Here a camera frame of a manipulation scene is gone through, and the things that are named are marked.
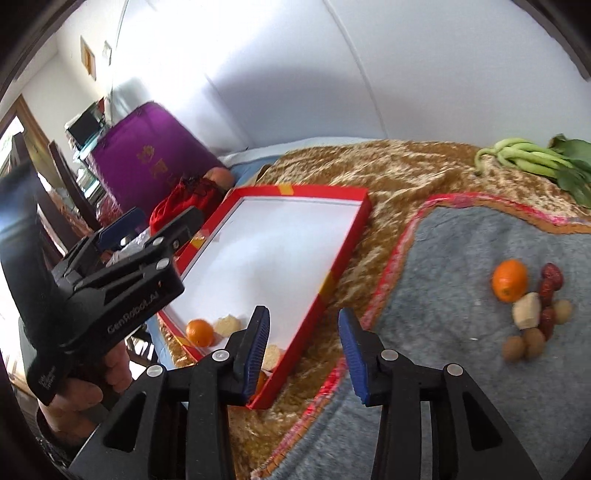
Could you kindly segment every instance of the purple box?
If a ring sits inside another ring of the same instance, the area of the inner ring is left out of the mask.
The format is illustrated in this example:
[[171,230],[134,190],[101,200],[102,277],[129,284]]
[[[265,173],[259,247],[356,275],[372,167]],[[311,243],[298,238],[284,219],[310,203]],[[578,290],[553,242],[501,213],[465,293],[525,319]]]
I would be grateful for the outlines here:
[[90,168],[123,212],[149,218],[181,176],[202,176],[224,165],[171,113],[154,102],[137,107],[99,140]]

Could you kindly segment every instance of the blue bedsheet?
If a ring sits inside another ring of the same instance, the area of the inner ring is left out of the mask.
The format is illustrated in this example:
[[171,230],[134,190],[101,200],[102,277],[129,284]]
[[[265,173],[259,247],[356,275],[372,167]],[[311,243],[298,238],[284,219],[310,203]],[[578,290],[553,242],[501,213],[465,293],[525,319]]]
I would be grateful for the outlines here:
[[270,157],[257,158],[249,162],[238,163],[230,167],[230,171],[236,179],[235,187],[241,187],[252,178],[265,165],[273,165],[280,155],[271,155]]

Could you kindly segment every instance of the orange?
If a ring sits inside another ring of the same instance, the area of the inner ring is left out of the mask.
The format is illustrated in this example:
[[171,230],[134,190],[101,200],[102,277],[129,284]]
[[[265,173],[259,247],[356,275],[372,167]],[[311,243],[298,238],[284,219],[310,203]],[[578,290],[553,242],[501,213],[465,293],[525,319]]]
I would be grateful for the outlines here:
[[213,327],[205,320],[191,320],[186,333],[189,342],[195,346],[205,347],[213,343]]
[[515,258],[505,260],[492,274],[491,285],[500,301],[513,303],[527,291],[527,267]]

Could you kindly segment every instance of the red cloth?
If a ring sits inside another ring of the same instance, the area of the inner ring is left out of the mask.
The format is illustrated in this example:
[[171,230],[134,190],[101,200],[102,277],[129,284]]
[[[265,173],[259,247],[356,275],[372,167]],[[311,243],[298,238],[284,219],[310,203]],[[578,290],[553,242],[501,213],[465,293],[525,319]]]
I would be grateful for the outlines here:
[[217,184],[202,177],[181,179],[172,193],[156,205],[150,217],[150,234],[154,235],[167,223],[194,206],[203,213],[205,221],[211,217],[223,200]]

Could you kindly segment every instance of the white wall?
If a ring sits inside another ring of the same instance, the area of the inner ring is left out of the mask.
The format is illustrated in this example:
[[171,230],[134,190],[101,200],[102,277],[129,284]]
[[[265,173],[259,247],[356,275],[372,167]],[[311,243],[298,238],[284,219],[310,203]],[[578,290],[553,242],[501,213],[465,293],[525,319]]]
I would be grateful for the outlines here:
[[[103,59],[102,52],[105,41],[115,49],[124,4],[125,0],[86,0],[56,33],[60,57],[93,100],[98,100],[111,91],[111,68]],[[96,81],[82,65],[80,36],[95,55]]]
[[80,87],[58,55],[30,79],[22,96],[47,138],[56,141],[72,164],[73,152],[64,125],[88,108],[93,98]]
[[119,116],[154,99],[218,152],[591,140],[591,85],[511,0],[129,0],[113,67]]
[[13,79],[8,86],[6,94],[0,100],[0,118],[4,117],[17,97],[21,94],[24,86],[37,74],[43,66],[57,54],[57,40],[52,35],[37,51],[29,65],[22,71],[18,78]]

